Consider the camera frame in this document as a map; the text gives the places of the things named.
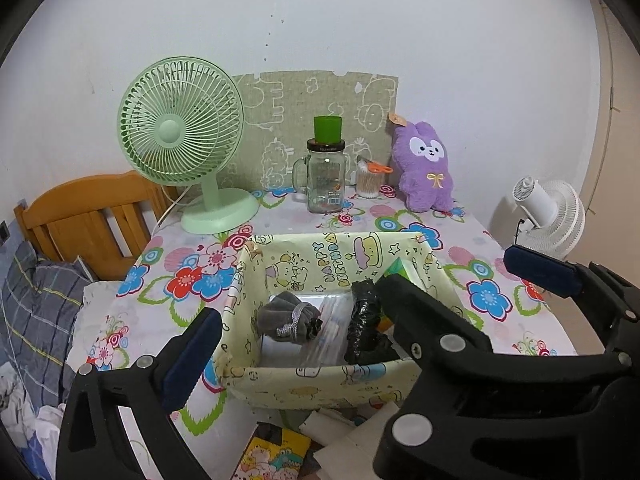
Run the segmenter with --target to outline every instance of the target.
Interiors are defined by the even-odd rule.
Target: blue plaid blanket
[[[35,413],[66,401],[75,373],[65,358],[88,283],[79,264],[46,260],[28,241],[15,253],[0,296],[0,342]]]

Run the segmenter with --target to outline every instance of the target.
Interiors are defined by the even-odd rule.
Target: black clamp
[[[220,313],[204,308],[156,357],[103,372],[83,364],[60,428],[56,477],[144,480],[118,410],[128,406],[163,478],[209,480],[169,414],[184,407],[220,338]]]
[[[422,369],[386,425],[385,480],[625,480],[640,475],[640,290],[603,266],[513,246],[513,274],[571,297],[601,355],[494,354],[489,338],[399,276],[376,285]]]

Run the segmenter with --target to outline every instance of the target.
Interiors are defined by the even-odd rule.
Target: wooden headboard
[[[165,191],[175,200],[174,187]],[[122,280],[149,242],[139,202],[148,200],[156,219],[171,205],[158,184],[135,171],[72,180],[14,209],[24,238],[47,258],[72,262],[77,256],[101,280]],[[110,209],[132,256],[123,256],[104,215]]]

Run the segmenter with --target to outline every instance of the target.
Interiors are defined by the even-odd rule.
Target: yellow bow
[[[433,180],[433,187],[442,188],[442,184],[440,183],[440,181],[444,180],[444,174],[427,173],[427,180]]]

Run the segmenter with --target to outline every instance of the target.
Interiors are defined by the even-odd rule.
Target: plush bunny
[[[406,195],[411,211],[453,208],[447,152],[430,124],[406,122],[406,126],[396,126],[391,156],[402,170],[400,191]]]

